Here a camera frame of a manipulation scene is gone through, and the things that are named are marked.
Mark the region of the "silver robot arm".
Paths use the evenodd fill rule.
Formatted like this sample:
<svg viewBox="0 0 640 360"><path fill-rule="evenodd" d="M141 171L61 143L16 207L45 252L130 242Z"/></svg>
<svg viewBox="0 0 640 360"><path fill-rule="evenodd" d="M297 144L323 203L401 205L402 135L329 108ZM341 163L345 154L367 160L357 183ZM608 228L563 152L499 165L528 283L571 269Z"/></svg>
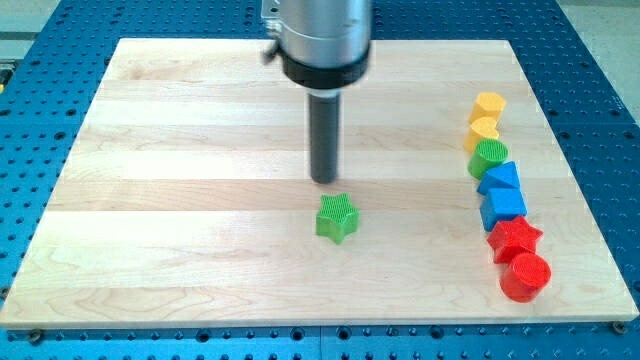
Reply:
<svg viewBox="0 0 640 360"><path fill-rule="evenodd" d="M335 98L368 67L371 0L263 0L261 17L273 44L262 62L317 98Z"/></svg>

